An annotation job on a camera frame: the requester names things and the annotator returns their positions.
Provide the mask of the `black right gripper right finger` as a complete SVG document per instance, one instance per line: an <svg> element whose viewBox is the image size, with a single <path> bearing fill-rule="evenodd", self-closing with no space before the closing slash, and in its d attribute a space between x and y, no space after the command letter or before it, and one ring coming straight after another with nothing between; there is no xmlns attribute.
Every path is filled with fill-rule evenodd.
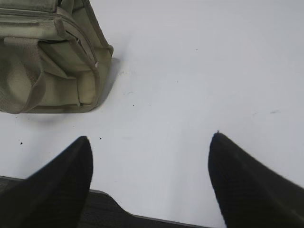
<svg viewBox="0 0 304 228"><path fill-rule="evenodd" d="M304 189L215 133L208 171L228 228L302 228Z"/></svg>

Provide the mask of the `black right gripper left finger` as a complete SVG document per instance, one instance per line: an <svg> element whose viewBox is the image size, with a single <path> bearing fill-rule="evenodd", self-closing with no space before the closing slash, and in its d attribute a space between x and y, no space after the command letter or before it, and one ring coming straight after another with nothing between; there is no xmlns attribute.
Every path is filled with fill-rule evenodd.
<svg viewBox="0 0 304 228"><path fill-rule="evenodd" d="M93 176L86 136L26 179L0 178L2 228L76 228Z"/></svg>

